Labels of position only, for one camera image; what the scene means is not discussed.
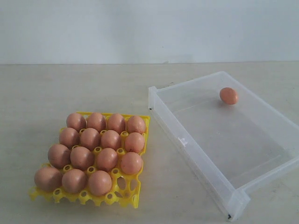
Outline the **brown egg cluster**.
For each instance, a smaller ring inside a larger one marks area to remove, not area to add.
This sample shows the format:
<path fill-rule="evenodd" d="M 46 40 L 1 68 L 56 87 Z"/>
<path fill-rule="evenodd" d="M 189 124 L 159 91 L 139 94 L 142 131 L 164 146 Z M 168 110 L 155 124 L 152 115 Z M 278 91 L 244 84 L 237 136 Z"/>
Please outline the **brown egg cluster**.
<path fill-rule="evenodd" d="M 90 175 L 88 187 L 90 192 L 95 196 L 105 195 L 112 188 L 112 178 L 105 171 L 96 171 Z"/>
<path fill-rule="evenodd" d="M 71 151 L 62 144 L 54 144 L 48 150 L 48 160 L 52 166 L 63 169 L 64 166 L 70 164 Z"/>
<path fill-rule="evenodd" d="M 70 160 L 73 168 L 82 171 L 94 164 L 94 154 L 86 147 L 75 147 L 70 154 Z"/>
<path fill-rule="evenodd" d="M 228 105 L 235 105 L 239 100 L 239 96 L 236 90 L 230 87 L 225 87 L 220 90 L 220 98 L 224 103 Z"/>
<path fill-rule="evenodd" d="M 142 134 L 133 132 L 130 133 L 124 142 L 124 148 L 127 152 L 140 153 L 145 146 L 145 138 Z"/>
<path fill-rule="evenodd" d="M 135 152 L 128 152 L 121 158 L 121 170 L 127 175 L 135 175 L 140 172 L 143 165 L 141 156 Z"/>
<path fill-rule="evenodd" d="M 121 147 L 121 136 L 114 130 L 107 130 L 101 137 L 102 148 L 112 148 L 117 150 Z"/>

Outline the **brown egg cluster front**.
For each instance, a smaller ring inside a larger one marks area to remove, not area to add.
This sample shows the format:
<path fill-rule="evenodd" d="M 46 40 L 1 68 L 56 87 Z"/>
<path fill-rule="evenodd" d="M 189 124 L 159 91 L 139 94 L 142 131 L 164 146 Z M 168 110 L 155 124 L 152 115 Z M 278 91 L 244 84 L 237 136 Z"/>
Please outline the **brown egg cluster front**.
<path fill-rule="evenodd" d="M 112 148 L 117 150 L 121 147 L 121 136 L 114 130 L 107 130 L 101 137 L 102 148 Z"/>

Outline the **brown egg bin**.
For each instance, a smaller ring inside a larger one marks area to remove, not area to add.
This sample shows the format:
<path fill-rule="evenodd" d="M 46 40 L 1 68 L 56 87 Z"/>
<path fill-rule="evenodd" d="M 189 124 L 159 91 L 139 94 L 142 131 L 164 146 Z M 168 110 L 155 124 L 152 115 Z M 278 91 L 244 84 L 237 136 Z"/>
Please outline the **brown egg bin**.
<path fill-rule="evenodd" d="M 93 151 L 100 145 L 100 134 L 94 128 L 85 129 L 80 136 L 80 146 L 86 147 L 90 151 Z"/>
<path fill-rule="evenodd" d="M 67 171 L 62 178 L 62 186 L 64 190 L 71 194 L 82 191 L 87 183 L 87 175 L 80 169 L 72 169 Z"/>
<path fill-rule="evenodd" d="M 46 192 L 52 192 L 62 185 L 62 173 L 52 167 L 43 167 L 36 171 L 34 182 L 36 186 Z"/>
<path fill-rule="evenodd" d="M 74 128 L 64 128 L 59 134 L 59 143 L 66 146 L 68 149 L 72 149 L 72 147 L 78 145 L 79 142 L 80 135 Z"/>
<path fill-rule="evenodd" d="M 117 152 L 112 148 L 104 148 L 96 157 L 96 167 L 98 170 L 110 172 L 117 165 L 117 161 Z"/>

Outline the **brown egg bin front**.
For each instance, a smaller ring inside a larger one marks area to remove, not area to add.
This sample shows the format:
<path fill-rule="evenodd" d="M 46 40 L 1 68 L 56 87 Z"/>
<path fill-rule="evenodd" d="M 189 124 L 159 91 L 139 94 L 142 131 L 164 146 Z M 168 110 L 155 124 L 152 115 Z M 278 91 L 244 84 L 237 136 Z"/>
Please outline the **brown egg bin front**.
<path fill-rule="evenodd" d="M 80 136 L 80 146 L 86 147 L 90 151 L 93 151 L 100 145 L 100 134 L 94 128 L 85 129 Z"/>

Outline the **yellow plastic egg tray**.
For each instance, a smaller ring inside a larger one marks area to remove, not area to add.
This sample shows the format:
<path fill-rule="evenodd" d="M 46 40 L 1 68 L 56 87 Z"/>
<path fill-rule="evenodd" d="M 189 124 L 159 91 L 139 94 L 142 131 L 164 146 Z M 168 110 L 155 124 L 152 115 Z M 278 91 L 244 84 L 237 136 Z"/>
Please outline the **yellow plastic egg tray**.
<path fill-rule="evenodd" d="M 145 133 L 143 133 L 143 137 L 145 138 L 145 146 L 141 152 L 138 154 L 142 156 L 146 152 L 147 148 L 147 140 L 149 135 L 149 124 L 150 124 L 150 116 L 139 115 L 145 122 L 146 129 Z M 52 192 L 46 192 L 39 189 L 37 186 L 33 186 L 29 191 L 28 195 L 31 200 L 35 200 L 36 197 L 42 196 L 47 201 L 54 201 L 55 203 L 60 203 L 60 200 L 63 198 L 68 199 L 70 202 L 79 201 L 81 204 L 86 204 L 87 201 L 91 200 L 95 204 L 95 206 L 101 206 L 102 202 L 105 202 L 108 205 L 113 203 L 119 203 L 120 206 L 126 207 L 131 204 L 134 208 L 138 208 L 139 204 L 139 196 L 141 189 L 141 182 L 139 181 L 139 175 L 143 171 L 143 165 L 139 171 L 139 173 L 135 175 L 127 175 L 123 173 L 121 169 L 121 158 L 127 153 L 124 148 L 119 148 L 116 150 L 118 155 L 118 163 L 115 168 L 113 168 L 109 173 L 112 178 L 112 188 L 111 190 L 103 196 L 94 196 L 90 190 L 88 185 L 85 186 L 83 190 L 79 193 L 71 194 L 65 191 L 63 187 L 56 188 Z M 84 173 L 87 177 L 90 177 L 93 173 L 95 173 L 98 169 L 96 168 L 96 162 L 93 166 L 89 166 Z"/>

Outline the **clear plastic bin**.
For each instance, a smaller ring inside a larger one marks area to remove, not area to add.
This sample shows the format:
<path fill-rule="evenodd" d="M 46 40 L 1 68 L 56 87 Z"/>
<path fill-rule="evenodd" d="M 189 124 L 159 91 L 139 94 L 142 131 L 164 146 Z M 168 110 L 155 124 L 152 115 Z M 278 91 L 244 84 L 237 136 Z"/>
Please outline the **clear plastic bin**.
<path fill-rule="evenodd" d="M 221 100 L 225 87 L 235 105 Z M 299 165 L 299 127 L 226 72 L 152 86 L 148 107 L 229 221 L 251 192 Z"/>

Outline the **brown egg cluster back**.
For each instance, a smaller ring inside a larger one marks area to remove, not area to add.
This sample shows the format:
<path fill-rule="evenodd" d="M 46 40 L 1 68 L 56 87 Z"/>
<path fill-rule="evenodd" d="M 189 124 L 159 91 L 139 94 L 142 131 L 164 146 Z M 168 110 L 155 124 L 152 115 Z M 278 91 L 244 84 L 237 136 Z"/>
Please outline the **brown egg cluster back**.
<path fill-rule="evenodd" d="M 225 87 L 220 90 L 220 98 L 224 103 L 228 105 L 235 105 L 239 100 L 239 96 L 236 90 L 230 87 Z"/>

